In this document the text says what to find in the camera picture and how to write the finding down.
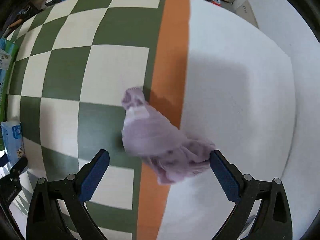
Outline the purple soft cloth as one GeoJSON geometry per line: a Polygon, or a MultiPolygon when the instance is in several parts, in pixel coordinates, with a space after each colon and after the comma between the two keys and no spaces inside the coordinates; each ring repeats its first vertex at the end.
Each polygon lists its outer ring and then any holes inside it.
{"type": "Polygon", "coordinates": [[[190,139],[164,115],[149,105],[143,91],[126,90],[122,141],[125,152],[139,157],[157,175],[159,184],[174,184],[209,168],[210,141],[190,139]]]}

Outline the light blue tissue pack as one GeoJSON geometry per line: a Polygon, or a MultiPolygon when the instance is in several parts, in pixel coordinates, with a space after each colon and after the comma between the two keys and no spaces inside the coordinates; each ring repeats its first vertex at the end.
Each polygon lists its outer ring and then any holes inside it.
{"type": "Polygon", "coordinates": [[[1,167],[14,166],[25,156],[21,124],[17,120],[1,123],[1,132],[6,154],[1,157],[1,167]]]}

